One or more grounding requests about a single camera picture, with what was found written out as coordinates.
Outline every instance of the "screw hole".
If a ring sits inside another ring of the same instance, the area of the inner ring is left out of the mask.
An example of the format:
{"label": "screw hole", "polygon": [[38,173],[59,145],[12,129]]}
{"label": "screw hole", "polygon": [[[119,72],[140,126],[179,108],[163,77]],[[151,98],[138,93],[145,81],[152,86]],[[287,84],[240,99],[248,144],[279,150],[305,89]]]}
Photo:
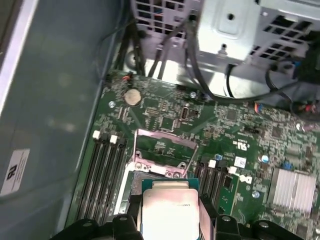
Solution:
{"label": "screw hole", "polygon": [[235,19],[235,15],[233,15],[232,13],[229,13],[227,17],[230,21]]}

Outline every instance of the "gray panel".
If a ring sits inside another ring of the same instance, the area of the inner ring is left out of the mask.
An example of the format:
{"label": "gray panel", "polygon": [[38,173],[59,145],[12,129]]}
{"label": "gray panel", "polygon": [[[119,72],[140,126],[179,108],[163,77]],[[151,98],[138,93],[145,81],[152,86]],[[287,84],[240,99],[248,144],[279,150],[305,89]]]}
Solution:
{"label": "gray panel", "polygon": [[318,0],[260,0],[260,5],[288,15],[320,20]]}
{"label": "gray panel", "polygon": [[118,0],[39,1],[0,118],[1,187],[13,150],[30,149],[19,191],[0,199],[0,239],[49,239],[64,226],[99,89],[96,46],[120,10]]}
{"label": "gray panel", "polygon": [[252,0],[204,1],[197,33],[200,51],[223,50],[244,61],[255,42],[260,10]]}

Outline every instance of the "integrated circuit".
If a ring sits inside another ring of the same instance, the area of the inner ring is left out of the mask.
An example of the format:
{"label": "integrated circuit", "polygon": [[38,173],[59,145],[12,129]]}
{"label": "integrated circuit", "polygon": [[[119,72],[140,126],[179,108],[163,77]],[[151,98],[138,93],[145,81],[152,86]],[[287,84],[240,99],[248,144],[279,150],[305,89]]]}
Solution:
{"label": "integrated circuit", "polygon": [[223,186],[226,187],[227,189],[230,189],[231,182],[232,182],[232,178],[229,176],[225,176]]}
{"label": "integrated circuit", "polygon": [[274,126],[272,128],[271,137],[279,139],[281,138],[281,135],[282,135],[282,129],[278,126]]}
{"label": "integrated circuit", "polygon": [[230,121],[235,121],[237,119],[237,111],[236,110],[233,110],[233,109],[229,109],[227,112],[226,112],[226,117],[225,117],[227,120],[230,120]]}
{"label": "integrated circuit", "polygon": [[308,227],[307,226],[304,226],[304,225],[301,225],[301,224],[297,225],[295,234],[297,234],[302,239],[306,239],[307,233],[308,233]]}

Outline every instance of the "metal bracket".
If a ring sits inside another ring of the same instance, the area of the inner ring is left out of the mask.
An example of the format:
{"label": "metal bracket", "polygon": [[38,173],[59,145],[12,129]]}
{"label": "metal bracket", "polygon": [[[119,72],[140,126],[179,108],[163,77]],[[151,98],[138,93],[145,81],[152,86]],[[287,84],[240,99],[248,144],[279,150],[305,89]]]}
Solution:
{"label": "metal bracket", "polygon": [[[179,144],[191,148],[194,152],[188,165],[185,168],[170,165],[163,166],[155,163],[154,161],[142,158],[142,156],[137,151],[138,136],[146,136],[154,139],[170,139],[174,144]],[[194,162],[198,147],[199,146],[197,143],[187,139],[183,139],[177,135],[168,132],[137,129],[134,134],[132,161],[134,163],[134,168],[138,171],[153,172],[164,175],[167,178],[184,178],[187,175],[189,167]]]}

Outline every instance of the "chipset heatsink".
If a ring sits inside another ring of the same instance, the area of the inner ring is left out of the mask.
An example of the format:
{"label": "chipset heatsink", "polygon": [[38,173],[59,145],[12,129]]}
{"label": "chipset heatsink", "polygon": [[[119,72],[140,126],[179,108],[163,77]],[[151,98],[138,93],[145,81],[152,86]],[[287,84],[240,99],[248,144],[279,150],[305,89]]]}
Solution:
{"label": "chipset heatsink", "polygon": [[310,214],[315,189],[314,176],[275,168],[267,202],[272,206]]}

